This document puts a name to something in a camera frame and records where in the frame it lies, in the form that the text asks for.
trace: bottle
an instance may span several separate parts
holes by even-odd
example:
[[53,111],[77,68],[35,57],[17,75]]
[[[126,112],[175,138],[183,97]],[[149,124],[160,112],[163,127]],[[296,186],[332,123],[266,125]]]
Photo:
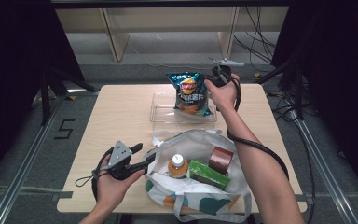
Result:
[[168,171],[172,178],[185,178],[188,169],[188,162],[180,154],[175,154],[168,162]]

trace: white tote bag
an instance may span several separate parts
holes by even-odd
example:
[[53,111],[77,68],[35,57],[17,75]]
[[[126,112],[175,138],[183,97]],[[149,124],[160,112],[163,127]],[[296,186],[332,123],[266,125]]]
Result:
[[[144,156],[156,153],[156,159],[149,165],[146,191],[149,197],[162,206],[172,207],[173,213],[180,221],[194,219],[214,219],[241,223],[251,213],[251,194],[243,175],[236,148],[221,132],[190,130],[168,139]],[[175,179],[165,174],[168,162],[174,154],[181,154],[188,161],[196,160],[208,164],[214,147],[221,147],[234,152],[228,167],[230,182],[221,190],[211,185],[202,184],[191,178]],[[244,200],[244,215],[230,214],[229,208],[239,199]],[[199,212],[181,215],[183,207]]]

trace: transparent tray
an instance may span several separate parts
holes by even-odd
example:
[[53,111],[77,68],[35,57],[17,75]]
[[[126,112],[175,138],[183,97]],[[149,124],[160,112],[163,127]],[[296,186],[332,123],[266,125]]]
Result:
[[150,109],[150,121],[154,131],[184,132],[190,129],[213,129],[217,121],[216,106],[208,99],[212,114],[198,116],[174,108],[176,95],[173,93],[155,93]]

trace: wooden table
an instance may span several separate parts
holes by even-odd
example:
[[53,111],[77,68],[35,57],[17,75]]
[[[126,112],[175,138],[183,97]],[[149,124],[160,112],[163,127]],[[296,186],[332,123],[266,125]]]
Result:
[[[257,138],[282,158],[289,171],[290,183],[295,194],[302,195],[263,88],[258,84],[241,84],[241,91],[239,113]],[[104,152],[114,146],[117,140],[121,140],[127,147],[132,147],[137,143],[144,144],[144,148],[132,156],[131,164],[141,161],[146,151],[154,148],[151,142],[153,124],[149,120],[154,93],[175,93],[175,89],[171,84],[102,87],[62,190],[72,191],[72,198],[59,200],[57,208],[60,212],[88,213],[92,210],[95,199],[92,195],[91,183],[79,188],[75,185],[75,181],[80,177],[90,175]],[[217,122],[214,127],[223,131],[227,127],[220,113],[217,113]],[[145,183],[144,177],[134,183],[114,212],[172,214],[172,209],[160,206],[147,196]],[[298,202],[298,204],[301,212],[307,209],[305,202]],[[236,214],[243,214],[243,211],[243,200],[237,200],[230,209],[231,213]],[[254,199],[252,213],[258,213]]]

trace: potato chip bag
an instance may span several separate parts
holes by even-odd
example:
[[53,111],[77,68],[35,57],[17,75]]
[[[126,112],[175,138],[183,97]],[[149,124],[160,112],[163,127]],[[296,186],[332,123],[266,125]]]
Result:
[[198,116],[212,114],[208,107],[208,90],[201,73],[173,73],[166,76],[176,88],[175,109]]

